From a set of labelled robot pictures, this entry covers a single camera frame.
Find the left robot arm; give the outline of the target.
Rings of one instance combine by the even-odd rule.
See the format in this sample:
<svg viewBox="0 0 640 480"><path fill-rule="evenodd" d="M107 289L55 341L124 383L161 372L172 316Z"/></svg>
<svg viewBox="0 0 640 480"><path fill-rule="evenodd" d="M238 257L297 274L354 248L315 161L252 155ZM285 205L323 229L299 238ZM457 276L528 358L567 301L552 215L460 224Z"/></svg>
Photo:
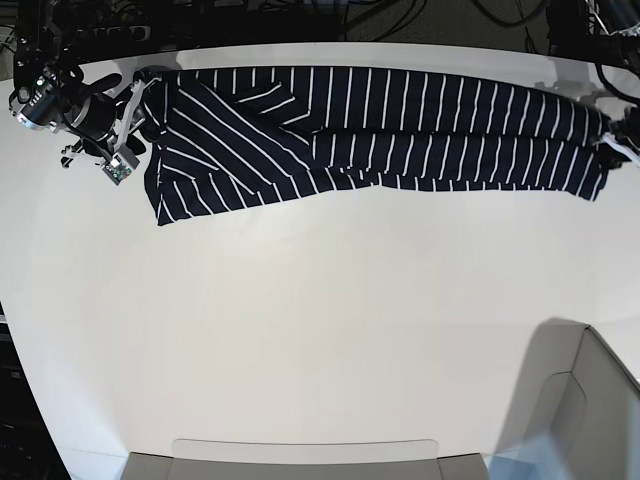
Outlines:
<svg viewBox="0 0 640 480"><path fill-rule="evenodd" d="M639 2L623 0L586 1L595 19L591 37L604 52L594 60L597 77L606 91L627 104L621 120L610 121L594 142L609 151L605 165L620 168L623 163L639 166L639 97L625 93L606 76L602 61L620 65L639 78Z"/></svg>

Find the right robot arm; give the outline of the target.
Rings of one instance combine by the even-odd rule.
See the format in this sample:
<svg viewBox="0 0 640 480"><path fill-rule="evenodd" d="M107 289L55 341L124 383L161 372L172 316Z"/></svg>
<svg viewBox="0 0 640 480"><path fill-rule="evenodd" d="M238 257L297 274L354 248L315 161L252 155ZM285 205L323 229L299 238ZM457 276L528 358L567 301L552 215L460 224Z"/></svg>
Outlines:
<svg viewBox="0 0 640 480"><path fill-rule="evenodd" d="M31 130L65 131L77 142L63 151L67 167L76 156L100 159L114 153L116 123L132 93L107 94L122 83L119 73L92 83L80 67L84 53L104 53L96 29L114 13L112 1L19 1L13 32L13 117Z"/></svg>

